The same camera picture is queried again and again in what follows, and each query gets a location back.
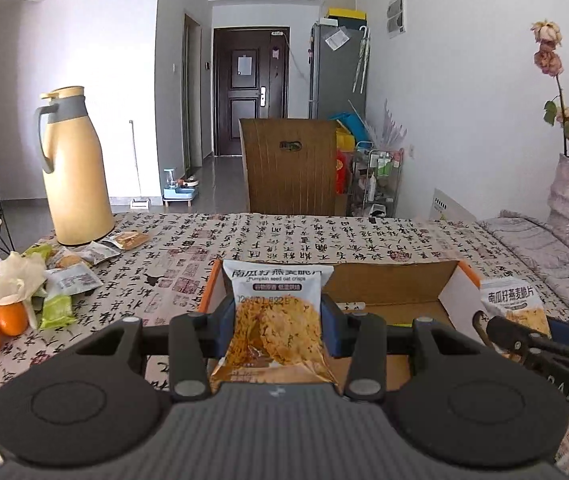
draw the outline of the dark brown door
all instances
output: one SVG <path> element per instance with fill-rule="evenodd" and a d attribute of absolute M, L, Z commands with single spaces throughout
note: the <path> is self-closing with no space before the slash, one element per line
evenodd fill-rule
<path fill-rule="evenodd" d="M 286 114 L 288 29 L 216 29 L 216 153 L 241 155 L 240 119 Z"/>

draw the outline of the cable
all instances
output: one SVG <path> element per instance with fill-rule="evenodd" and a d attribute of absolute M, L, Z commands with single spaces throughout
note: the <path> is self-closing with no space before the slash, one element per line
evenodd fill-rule
<path fill-rule="evenodd" d="M 291 43 L 289 43 L 289 38 L 287 38 L 286 34 L 283 34 L 283 36 L 284 36 L 284 41 L 286 41 L 286 45 L 289 48 L 289 54 L 291 55 L 291 59 L 293 59 L 293 64 L 295 65 L 296 70 L 301 75 L 302 79 L 304 79 L 308 83 L 309 79 L 304 74 L 304 72 L 300 70 L 298 62 L 295 60 L 295 56 L 293 55 L 293 49 L 291 48 Z"/>

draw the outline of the door frame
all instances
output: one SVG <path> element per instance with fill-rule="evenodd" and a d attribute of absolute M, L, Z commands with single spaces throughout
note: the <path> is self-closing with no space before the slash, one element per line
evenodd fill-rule
<path fill-rule="evenodd" d="M 283 32 L 286 37 L 285 43 L 288 56 L 284 58 L 284 74 L 282 77 L 282 116 L 286 118 L 289 114 L 289 62 L 291 58 L 291 27 L 215 27 L 212 31 L 213 38 L 213 86 L 212 86 L 212 133 L 213 133 L 213 155 L 214 156 L 241 156 L 241 155 L 220 155 L 218 146 L 218 34 L 221 30 L 232 30 L 234 32 L 251 31 L 251 30 L 269 30 L 271 32 Z"/>
<path fill-rule="evenodd" d="M 184 12 L 180 83 L 184 176 L 202 166 L 201 60 L 202 25 Z"/>

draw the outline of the snack bag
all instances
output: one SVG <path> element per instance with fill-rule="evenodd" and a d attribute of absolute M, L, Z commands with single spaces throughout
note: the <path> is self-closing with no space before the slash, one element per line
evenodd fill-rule
<path fill-rule="evenodd" d="M 68 269 L 72 265 L 82 263 L 82 258 L 66 247 L 51 252 L 46 261 L 47 269 Z"/>
<path fill-rule="evenodd" d="M 44 300 L 40 330 L 61 328 L 75 323 L 76 321 L 77 319 L 73 316 L 71 308 L 70 296 L 58 295 Z"/>
<path fill-rule="evenodd" d="M 50 244 L 38 242 L 37 244 L 33 244 L 26 251 L 24 251 L 22 255 L 29 256 L 30 254 L 38 253 L 40 256 L 42 256 L 42 259 L 46 261 L 52 252 L 53 247 Z"/>
<path fill-rule="evenodd" d="M 551 336 L 542 300 L 529 282 L 519 278 L 483 280 L 480 295 L 490 316 L 503 316 Z"/>
<path fill-rule="evenodd" d="M 78 247 L 75 251 L 77 256 L 81 257 L 90 267 L 106 262 L 111 258 L 120 256 L 122 254 L 120 251 L 114 249 L 113 247 L 106 246 L 104 244 L 99 244 L 97 242 L 91 242 L 88 245 Z"/>
<path fill-rule="evenodd" d="M 103 285 L 95 273 L 85 262 L 75 264 L 67 269 L 46 270 L 46 290 L 50 296 L 73 296 L 82 294 Z"/>
<path fill-rule="evenodd" d="M 150 239 L 151 237 L 148 234 L 138 233 L 137 231 L 126 231 L 107 236 L 106 238 L 102 238 L 101 241 L 114 245 L 123 251 L 130 251 L 148 242 Z"/>
<path fill-rule="evenodd" d="M 224 270 L 236 302 L 235 329 L 212 388 L 223 381 L 335 383 L 320 322 L 320 293 L 333 267 L 225 260 Z"/>

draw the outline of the metal rack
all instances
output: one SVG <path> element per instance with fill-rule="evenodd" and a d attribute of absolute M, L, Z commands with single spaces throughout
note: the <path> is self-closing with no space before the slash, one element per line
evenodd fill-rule
<path fill-rule="evenodd" d="M 403 155 L 404 150 L 386 152 L 375 150 L 372 142 L 358 142 L 351 161 L 347 215 L 395 216 Z"/>

